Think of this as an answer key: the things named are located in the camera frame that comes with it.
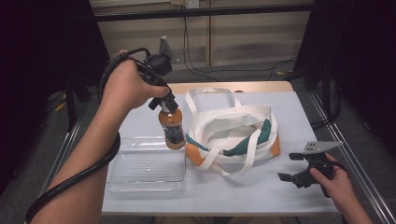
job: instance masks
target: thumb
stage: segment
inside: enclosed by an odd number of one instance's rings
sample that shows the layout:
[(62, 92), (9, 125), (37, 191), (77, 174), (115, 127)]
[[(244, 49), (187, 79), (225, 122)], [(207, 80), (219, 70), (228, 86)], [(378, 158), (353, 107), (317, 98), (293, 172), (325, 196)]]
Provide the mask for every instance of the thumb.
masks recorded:
[(309, 173), (321, 184), (325, 189), (330, 186), (332, 181), (330, 181), (323, 173), (321, 173), (316, 168), (311, 168)]
[(151, 94), (151, 97), (164, 97), (169, 93), (169, 88), (167, 87), (161, 87), (161, 86), (150, 86), (151, 90), (149, 91)]

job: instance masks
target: clear plastic container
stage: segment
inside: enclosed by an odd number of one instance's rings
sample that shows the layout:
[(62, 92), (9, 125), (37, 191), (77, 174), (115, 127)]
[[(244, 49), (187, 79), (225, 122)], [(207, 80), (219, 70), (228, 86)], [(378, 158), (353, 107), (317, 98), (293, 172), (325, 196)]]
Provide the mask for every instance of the clear plastic container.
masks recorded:
[(109, 172), (110, 192), (182, 191), (185, 150), (169, 149), (163, 136), (121, 138), (120, 152)]

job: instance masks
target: white table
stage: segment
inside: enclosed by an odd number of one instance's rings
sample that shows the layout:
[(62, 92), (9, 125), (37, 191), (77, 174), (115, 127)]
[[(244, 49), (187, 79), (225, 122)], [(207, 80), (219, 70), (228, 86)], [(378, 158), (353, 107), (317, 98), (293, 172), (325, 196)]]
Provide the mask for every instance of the white table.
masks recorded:
[[(103, 204), (104, 215), (129, 216), (328, 216), (339, 214), (332, 200), (323, 196), (319, 185), (308, 189), (297, 189), (295, 185), (279, 180), (277, 173), (297, 174), (306, 169), (306, 161), (291, 161), (289, 153), (302, 152), (306, 142), (316, 141), (300, 101), (288, 84), (279, 82), (282, 88), (265, 89), (263, 92), (237, 93), (243, 105), (268, 104), (278, 122), (281, 155), (269, 161), (257, 161), (245, 175), (222, 177), (213, 170), (197, 170), (192, 162), (186, 164), (186, 189), (175, 193), (137, 195), (107, 191)], [(248, 83), (224, 83), (235, 91)], [(198, 84), (193, 87), (209, 87)], [(174, 92), (177, 85), (171, 86)], [(179, 108), (183, 112), (183, 127), (188, 128), (191, 112), (184, 94), (176, 94)], [(201, 109), (227, 106), (225, 95), (213, 93), (197, 97)], [(146, 105), (132, 111), (120, 128), (121, 137), (163, 136), (158, 121), (160, 108), (151, 111)]]

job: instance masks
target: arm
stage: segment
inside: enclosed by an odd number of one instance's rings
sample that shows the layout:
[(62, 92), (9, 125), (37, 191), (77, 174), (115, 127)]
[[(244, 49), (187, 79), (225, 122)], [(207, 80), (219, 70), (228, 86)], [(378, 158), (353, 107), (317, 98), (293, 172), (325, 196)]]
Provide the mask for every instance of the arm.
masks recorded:
[[(335, 158), (329, 154), (327, 157), (335, 161)], [(334, 179), (332, 180), (315, 168), (312, 168), (310, 173), (327, 190), (335, 207), (344, 215), (348, 224), (373, 223), (356, 197), (346, 171), (334, 166)]]
[[(133, 61), (121, 63), (111, 74), (96, 115), (49, 189), (103, 158), (112, 146), (128, 113), (150, 97), (164, 97), (169, 90), (150, 86), (137, 73)], [(56, 196), (31, 223), (99, 223), (107, 166)]]

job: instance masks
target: tote bag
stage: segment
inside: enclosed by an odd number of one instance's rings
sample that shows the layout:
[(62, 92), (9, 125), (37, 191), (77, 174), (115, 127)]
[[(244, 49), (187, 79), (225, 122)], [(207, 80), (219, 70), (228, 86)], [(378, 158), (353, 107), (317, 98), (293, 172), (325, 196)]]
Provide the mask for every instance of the tote bag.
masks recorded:
[[(193, 96), (198, 93), (227, 94), (233, 106), (198, 111)], [(210, 167), (221, 175), (242, 175), (254, 161), (280, 154), (277, 123), (269, 105), (241, 105), (227, 89), (189, 90), (186, 102), (191, 110), (190, 128), (186, 133), (186, 155), (201, 170)], [(222, 163), (243, 163), (241, 170), (225, 171)]]

